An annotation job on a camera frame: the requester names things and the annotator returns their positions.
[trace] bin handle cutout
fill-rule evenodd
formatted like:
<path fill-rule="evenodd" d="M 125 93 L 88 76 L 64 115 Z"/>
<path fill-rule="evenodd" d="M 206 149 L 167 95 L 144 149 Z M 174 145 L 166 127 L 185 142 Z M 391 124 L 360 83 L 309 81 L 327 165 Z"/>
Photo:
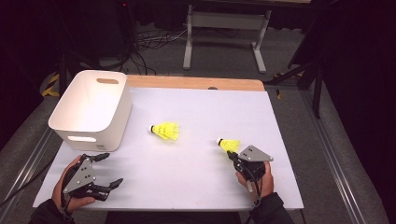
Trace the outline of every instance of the bin handle cutout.
<path fill-rule="evenodd" d="M 67 136 L 67 138 L 75 142 L 96 142 L 96 139 L 92 137 Z"/>
<path fill-rule="evenodd" d="M 110 78 L 97 78 L 96 81 L 103 84 L 119 84 L 119 82 L 116 79 L 110 79 Z"/>

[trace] wooden table edge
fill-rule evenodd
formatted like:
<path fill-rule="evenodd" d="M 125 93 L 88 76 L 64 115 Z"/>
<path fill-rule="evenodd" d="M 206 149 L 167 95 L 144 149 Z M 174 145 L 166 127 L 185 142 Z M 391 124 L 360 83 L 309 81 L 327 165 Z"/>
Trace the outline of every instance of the wooden table edge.
<path fill-rule="evenodd" d="M 265 91 L 258 79 L 219 77 L 157 77 L 127 75 L 127 86 L 140 88 L 213 89 L 224 91 Z"/>

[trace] yellow object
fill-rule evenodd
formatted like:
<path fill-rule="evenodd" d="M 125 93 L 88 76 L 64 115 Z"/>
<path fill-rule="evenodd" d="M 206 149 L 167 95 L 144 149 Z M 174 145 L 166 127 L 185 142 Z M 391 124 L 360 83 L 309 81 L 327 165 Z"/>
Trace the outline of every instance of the yellow object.
<path fill-rule="evenodd" d="M 59 74 L 54 75 L 50 81 L 49 84 L 47 85 L 47 88 L 41 93 L 42 96 L 56 96 L 59 97 L 59 92 L 52 91 L 53 86 L 55 85 L 56 81 L 59 79 Z"/>
<path fill-rule="evenodd" d="M 164 122 L 150 127 L 152 133 L 156 133 L 161 138 L 167 140 L 177 140 L 178 138 L 178 124 L 175 122 Z"/>
<path fill-rule="evenodd" d="M 231 152 L 237 152 L 239 145 L 241 142 L 239 140 L 233 140 L 233 139 L 218 139 L 218 144 L 220 147 L 222 147 L 225 151 L 231 151 Z"/>

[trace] white storage bin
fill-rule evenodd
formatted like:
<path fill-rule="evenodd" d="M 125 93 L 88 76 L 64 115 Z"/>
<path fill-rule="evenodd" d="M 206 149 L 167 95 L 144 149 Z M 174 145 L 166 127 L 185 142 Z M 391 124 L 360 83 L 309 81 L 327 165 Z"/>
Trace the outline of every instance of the white storage bin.
<path fill-rule="evenodd" d="M 79 72 L 56 105 L 49 126 L 70 147 L 114 151 L 131 111 L 126 76 L 119 72 Z"/>

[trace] hand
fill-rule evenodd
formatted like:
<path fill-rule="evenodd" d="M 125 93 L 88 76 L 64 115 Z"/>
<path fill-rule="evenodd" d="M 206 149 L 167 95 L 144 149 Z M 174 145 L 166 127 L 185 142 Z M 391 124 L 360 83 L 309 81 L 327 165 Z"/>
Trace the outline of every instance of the hand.
<path fill-rule="evenodd" d="M 81 156 L 76 157 L 65 169 L 59 179 L 58 183 L 55 185 L 55 188 L 52 192 L 52 200 L 55 202 L 56 207 L 61 209 L 61 194 L 62 194 L 62 182 L 64 181 L 64 176 L 66 175 L 67 171 L 70 167 L 76 165 L 79 161 Z M 95 199 L 93 197 L 85 197 L 85 198 L 72 198 L 70 204 L 67 206 L 67 212 L 73 213 L 73 211 L 77 210 L 78 208 L 85 206 L 90 203 L 94 203 Z"/>
<path fill-rule="evenodd" d="M 258 185 L 259 188 L 262 189 L 262 194 L 260 195 L 260 197 L 265 197 L 269 194 L 272 194 L 274 192 L 274 178 L 271 174 L 271 165 L 269 161 L 265 161 L 264 162 L 265 165 L 265 175 L 262 177 L 262 179 L 260 179 L 258 181 Z M 248 187 L 247 181 L 245 180 L 245 178 L 242 176 L 242 174 L 240 172 L 236 172 L 236 177 L 238 177 L 238 181 L 239 183 L 244 186 L 245 188 Z M 257 200 L 257 190 L 256 187 L 254 185 L 254 183 L 252 183 L 252 188 L 253 188 L 253 194 L 250 194 L 253 202 L 256 202 Z"/>

